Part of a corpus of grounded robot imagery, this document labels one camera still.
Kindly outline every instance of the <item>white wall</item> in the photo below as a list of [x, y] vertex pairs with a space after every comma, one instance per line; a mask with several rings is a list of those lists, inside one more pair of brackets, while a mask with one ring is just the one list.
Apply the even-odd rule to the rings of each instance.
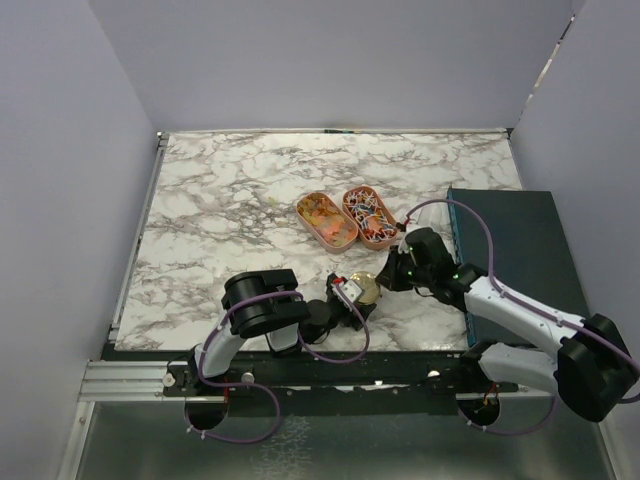
[[0, 478], [54, 478], [155, 130], [84, 0], [0, 15]]
[[[526, 187], [553, 192], [592, 311], [640, 358], [640, 2], [586, 3], [513, 133]], [[640, 477], [640, 404], [615, 409]]]
[[89, 0], [161, 130], [515, 126], [572, 0]]

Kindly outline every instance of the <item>gold lid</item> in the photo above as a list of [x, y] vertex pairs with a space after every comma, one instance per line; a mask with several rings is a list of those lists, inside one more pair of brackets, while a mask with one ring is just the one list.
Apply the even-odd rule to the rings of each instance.
[[380, 296], [380, 286], [376, 283], [376, 276], [371, 272], [356, 272], [351, 275], [350, 280], [362, 289], [362, 296], [358, 299], [358, 303], [362, 305], [371, 305]]

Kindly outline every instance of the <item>marble tabletop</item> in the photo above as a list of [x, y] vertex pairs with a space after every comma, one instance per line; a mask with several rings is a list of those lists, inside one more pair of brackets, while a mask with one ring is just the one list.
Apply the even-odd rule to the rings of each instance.
[[[306, 300], [327, 275], [378, 273], [387, 252], [358, 242], [332, 255], [298, 223], [295, 204], [322, 191], [336, 204], [369, 185], [396, 218], [447, 188], [519, 189], [508, 140], [483, 134], [172, 134], [116, 340], [117, 350], [186, 350], [221, 311], [224, 282], [249, 270], [292, 268]], [[422, 212], [451, 247], [444, 205]], [[369, 317], [371, 350], [466, 348], [463, 315], [414, 292], [383, 290]], [[338, 327], [317, 350], [356, 351], [362, 332]], [[243, 349], [267, 350], [263, 337]]]

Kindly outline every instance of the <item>screw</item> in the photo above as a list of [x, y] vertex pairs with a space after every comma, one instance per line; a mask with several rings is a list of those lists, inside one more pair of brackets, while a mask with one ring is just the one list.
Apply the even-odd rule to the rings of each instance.
[[240, 377], [240, 381], [243, 383], [253, 383], [255, 382], [255, 380], [256, 378], [253, 376], [253, 373], [251, 372], [244, 372]]
[[164, 377], [162, 377], [162, 385], [164, 385], [165, 387], [173, 387], [175, 384], [176, 379], [170, 373], [167, 373]]

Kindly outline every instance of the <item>orange object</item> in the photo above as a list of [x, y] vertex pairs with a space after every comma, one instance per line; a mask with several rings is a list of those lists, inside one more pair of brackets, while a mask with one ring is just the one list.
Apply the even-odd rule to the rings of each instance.
[[298, 220], [329, 253], [348, 250], [358, 237], [358, 225], [324, 193], [306, 195], [296, 205]]

